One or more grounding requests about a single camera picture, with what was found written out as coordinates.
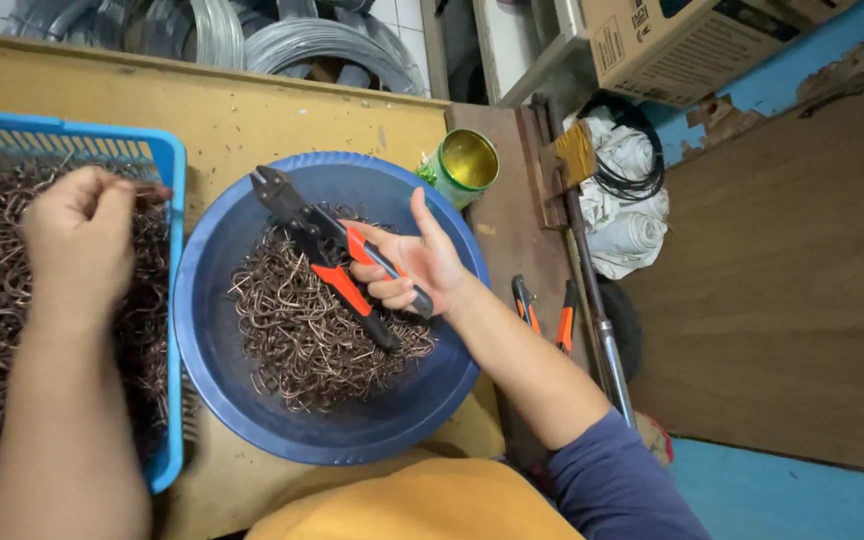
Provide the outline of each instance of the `person's left hand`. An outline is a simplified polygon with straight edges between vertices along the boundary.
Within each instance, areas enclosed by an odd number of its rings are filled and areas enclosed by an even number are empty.
[[[168,188],[156,195],[168,199]],[[32,276],[31,318],[94,329],[110,324],[132,282],[136,186],[82,167],[39,195],[23,215]]]

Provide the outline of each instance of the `green can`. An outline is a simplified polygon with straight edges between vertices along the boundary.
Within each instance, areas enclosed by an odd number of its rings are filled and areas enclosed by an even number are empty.
[[[415,174],[461,211],[498,178],[498,153],[481,133],[452,129]]]

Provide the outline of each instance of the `wooden table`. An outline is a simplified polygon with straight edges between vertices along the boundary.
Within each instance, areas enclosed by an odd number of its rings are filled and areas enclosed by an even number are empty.
[[[446,133],[447,103],[225,71],[147,56],[0,37],[0,112],[162,129],[188,154],[186,233],[258,164],[316,150],[370,154],[413,168]],[[482,377],[431,437],[473,457],[504,450],[492,384]],[[312,467],[245,442],[202,412],[198,445],[167,497],[164,537],[250,527],[270,498]]]

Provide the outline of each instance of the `pliers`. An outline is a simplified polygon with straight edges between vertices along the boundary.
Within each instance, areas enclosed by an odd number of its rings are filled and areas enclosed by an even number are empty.
[[[539,319],[532,309],[532,295],[525,287],[525,278],[519,274],[511,279],[511,296],[515,299],[515,310],[536,332],[541,334]],[[579,302],[579,288],[575,279],[565,282],[565,301],[562,303],[561,314],[558,316],[558,332],[556,333],[556,347],[566,355],[572,354],[572,328],[575,322],[575,308]]]
[[[259,165],[249,174],[252,190],[265,208],[271,211],[275,223],[286,229],[295,247],[309,258],[309,267],[326,282],[333,294],[358,319],[366,333],[383,349],[398,349],[401,340],[382,322],[369,302],[362,296],[359,287],[338,263],[333,262],[323,251],[322,242],[335,240],[348,250],[352,258],[361,264],[378,264],[386,271],[386,280],[394,280],[405,274],[378,251],[375,244],[365,239],[361,232],[347,228],[318,204],[307,202],[292,179],[279,169]],[[418,285],[417,296],[412,302],[415,312],[428,319],[434,309],[432,298]]]

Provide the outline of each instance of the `bent copper wire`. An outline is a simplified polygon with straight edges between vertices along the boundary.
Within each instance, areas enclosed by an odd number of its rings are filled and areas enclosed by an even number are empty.
[[[72,153],[64,159],[0,155],[0,435],[7,380],[32,298],[22,214],[56,178],[83,165],[72,159]],[[162,444],[168,418],[169,229],[162,201],[157,200],[158,191],[142,180],[148,174],[144,165],[108,162],[99,166],[137,182],[136,215],[132,221],[135,274],[131,289],[117,309],[113,333],[136,448],[144,456]],[[186,388],[182,405],[186,433],[195,436],[198,401]]]
[[[330,212],[365,221],[361,210],[348,206]],[[347,252],[331,242],[324,248],[349,267]],[[280,227],[267,226],[229,277],[242,353],[255,362],[249,381],[260,395],[280,396],[290,411],[328,412],[349,400],[366,400],[394,385],[407,362],[428,356],[435,346],[422,318],[375,302],[403,343],[395,352],[378,349]]]

